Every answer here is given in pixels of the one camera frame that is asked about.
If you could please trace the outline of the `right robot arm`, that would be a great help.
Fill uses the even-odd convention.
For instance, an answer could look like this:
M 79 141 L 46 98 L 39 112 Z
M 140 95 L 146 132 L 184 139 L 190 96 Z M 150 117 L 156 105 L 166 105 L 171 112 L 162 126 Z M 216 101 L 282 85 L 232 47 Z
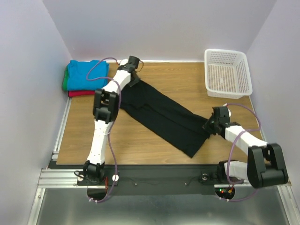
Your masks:
M 221 183 L 238 184 L 249 181 L 253 188 L 283 185 L 289 181 L 282 148 L 277 143 L 268 143 L 251 134 L 239 123 L 231 121 L 228 105 L 213 108 L 211 117 L 203 128 L 211 135 L 219 135 L 238 147 L 247 156 L 247 162 L 228 160 L 220 162 L 216 179 Z

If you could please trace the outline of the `black t shirt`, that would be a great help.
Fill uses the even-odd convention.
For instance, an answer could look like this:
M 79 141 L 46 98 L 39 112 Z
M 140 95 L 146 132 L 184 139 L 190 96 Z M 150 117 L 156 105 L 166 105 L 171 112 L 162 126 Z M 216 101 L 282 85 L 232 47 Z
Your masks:
M 210 134 L 207 119 L 192 113 L 144 81 L 121 91 L 121 109 L 192 158 Z

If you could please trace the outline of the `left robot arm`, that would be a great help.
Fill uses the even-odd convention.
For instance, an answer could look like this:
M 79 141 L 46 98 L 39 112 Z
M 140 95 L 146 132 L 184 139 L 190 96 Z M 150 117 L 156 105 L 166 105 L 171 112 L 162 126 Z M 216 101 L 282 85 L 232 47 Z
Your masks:
M 140 62 L 135 56 L 121 60 L 114 77 L 105 77 L 108 84 L 95 91 L 93 139 L 82 171 L 75 172 L 79 182 L 98 185 L 107 180 L 104 174 L 106 143 L 110 141 L 110 131 L 119 112 L 121 91 L 125 86 L 131 87 L 140 81 L 136 71 Z

